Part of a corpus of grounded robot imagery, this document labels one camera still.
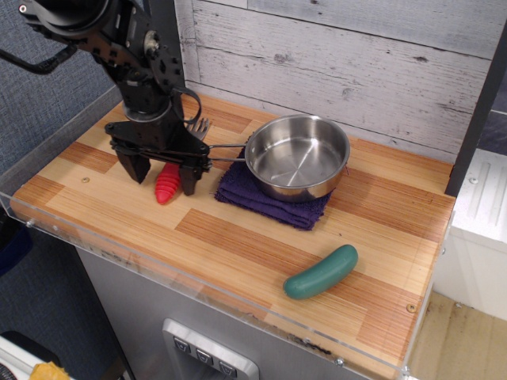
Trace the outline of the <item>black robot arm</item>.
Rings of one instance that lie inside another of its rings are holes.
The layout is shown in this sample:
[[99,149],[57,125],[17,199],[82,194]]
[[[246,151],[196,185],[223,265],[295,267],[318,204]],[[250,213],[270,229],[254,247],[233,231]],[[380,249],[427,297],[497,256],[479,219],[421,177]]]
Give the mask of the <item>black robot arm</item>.
[[142,183],[151,161],[174,163],[183,192],[192,195],[211,161],[208,146],[189,131],[200,114],[184,114],[182,96],[200,98],[184,84],[178,36],[159,32],[134,1],[21,1],[18,12],[32,29],[65,46],[26,70],[43,74],[77,50],[89,52],[123,98],[127,119],[108,123],[105,132],[128,175]]

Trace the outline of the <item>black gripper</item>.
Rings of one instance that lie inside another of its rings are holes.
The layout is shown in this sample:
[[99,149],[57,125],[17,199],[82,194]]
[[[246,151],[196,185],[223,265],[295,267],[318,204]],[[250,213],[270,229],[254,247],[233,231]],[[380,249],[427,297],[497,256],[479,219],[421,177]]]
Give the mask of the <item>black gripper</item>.
[[131,179],[139,184],[150,171],[150,160],[180,165],[183,193],[195,193],[196,183],[212,166],[209,148],[191,135],[183,121],[183,105],[172,100],[166,109],[155,114],[124,108],[126,121],[105,126],[119,162]]

